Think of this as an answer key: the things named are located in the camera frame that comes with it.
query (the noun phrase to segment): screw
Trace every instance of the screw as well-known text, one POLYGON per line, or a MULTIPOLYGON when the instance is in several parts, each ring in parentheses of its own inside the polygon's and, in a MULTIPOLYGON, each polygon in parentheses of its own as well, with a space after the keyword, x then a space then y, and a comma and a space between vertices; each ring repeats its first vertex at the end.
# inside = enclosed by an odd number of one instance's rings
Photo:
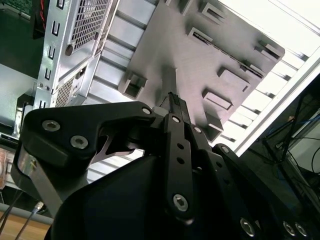
POLYGON ((289 225, 289 223, 283 221, 283 227, 291 236, 296 235, 295 230, 292 228, 292 226, 289 225))
POLYGON ((151 114, 151 111, 150 111, 148 108, 146 108, 146 107, 143 107, 143 108, 142 108, 142 111, 143 111, 145 114, 151 114))
POLYGON ((173 121, 175 121, 176 123, 180 123, 180 119, 177 118, 176 116, 172 116, 173 121))
POLYGON ((84 136, 79 135, 73 136, 70 143, 76 149, 85 149, 88 146, 88 140, 84 136))
POLYGON ((242 229, 245 231, 245 233, 248 234, 250 237, 254 237, 255 236, 254 227, 246 219, 241 218, 240 219, 240 225, 241 225, 242 229))
POLYGON ((49 132, 55 132, 58 131, 60 129, 60 124, 57 123, 54 120, 45 120, 42 123, 42 127, 44 128, 44 130, 49 131, 49 132))
POLYGON ((176 194, 173 196, 173 203, 181 212, 185 212, 188 210, 188 202, 185 197, 180 194, 176 194))
POLYGON ((299 223, 295 223, 295 227, 296 229, 298 229, 299 233, 301 233, 302 236, 307 237, 307 232, 306 230, 299 224, 299 223))
POLYGON ((69 44, 65 49, 65 55, 71 56, 73 51, 74 51, 74 47, 71 44, 69 44))
POLYGON ((199 133, 199 134, 201 133, 201 129, 198 128, 197 126, 194 126, 193 129, 194 129, 197 133, 199 133))
POLYGON ((221 149, 222 149, 222 151, 224 151, 226 154, 229 153, 229 149, 226 148, 225 146, 222 146, 221 149))

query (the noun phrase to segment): gray metal plate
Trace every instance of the gray metal plate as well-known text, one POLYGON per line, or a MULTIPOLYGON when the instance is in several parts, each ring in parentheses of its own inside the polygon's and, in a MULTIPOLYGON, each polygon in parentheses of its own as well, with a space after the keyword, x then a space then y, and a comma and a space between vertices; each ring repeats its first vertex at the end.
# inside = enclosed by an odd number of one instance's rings
POLYGON ((188 36, 192 27, 208 35, 215 46, 238 61, 247 60, 266 74, 276 62, 256 51, 255 47, 260 41, 266 41, 277 48, 279 46, 216 1, 210 2, 225 15, 220 24, 200 12, 203 1, 190 1, 187 11, 184 2, 172 0, 169 6, 164 1, 159 2, 127 67, 148 79, 137 100, 151 107, 158 104, 162 100, 164 68, 172 67, 177 69, 177 91, 187 102, 191 121, 206 127, 208 122, 205 112, 208 112, 225 123, 261 79, 241 70, 239 62, 221 50, 188 36), (219 77, 222 68, 246 81, 246 90, 243 91, 243 84, 231 84, 230 79, 219 77), (220 96, 231 103, 232 107, 224 109, 204 100, 205 90, 220 96))

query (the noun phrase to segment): wooden surface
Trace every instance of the wooden surface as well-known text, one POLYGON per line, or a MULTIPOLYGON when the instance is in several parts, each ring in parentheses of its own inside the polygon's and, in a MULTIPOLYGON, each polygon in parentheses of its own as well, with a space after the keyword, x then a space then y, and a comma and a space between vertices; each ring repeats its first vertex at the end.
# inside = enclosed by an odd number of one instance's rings
MULTIPOLYGON (((0 235, 0 240, 15 240, 26 220, 27 219, 22 217, 10 215, 0 235)), ((44 240, 49 227, 49 225, 43 223, 30 221, 24 229, 20 240, 44 240)))

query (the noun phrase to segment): metal mesh grille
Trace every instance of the metal mesh grille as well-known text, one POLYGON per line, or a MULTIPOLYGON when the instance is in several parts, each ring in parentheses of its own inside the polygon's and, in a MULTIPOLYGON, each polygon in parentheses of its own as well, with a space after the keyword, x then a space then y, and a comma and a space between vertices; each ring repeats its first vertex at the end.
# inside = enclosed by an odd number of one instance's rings
POLYGON ((108 0, 81 0, 72 32, 74 49, 95 38, 107 10, 108 0))
POLYGON ((64 107, 67 105, 70 95, 71 87, 74 82, 74 77, 67 81, 58 91, 58 97, 56 98, 56 108, 64 107))

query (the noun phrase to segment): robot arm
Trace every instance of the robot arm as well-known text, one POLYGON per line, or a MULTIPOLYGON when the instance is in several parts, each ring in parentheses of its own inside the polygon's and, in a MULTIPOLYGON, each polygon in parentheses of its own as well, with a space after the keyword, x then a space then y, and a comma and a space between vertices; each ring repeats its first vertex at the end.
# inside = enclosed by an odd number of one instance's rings
POLYGON ((48 239, 318 239, 170 93, 141 102, 39 109, 24 120, 12 177, 54 217, 48 239), (144 156, 88 184, 91 163, 144 156))

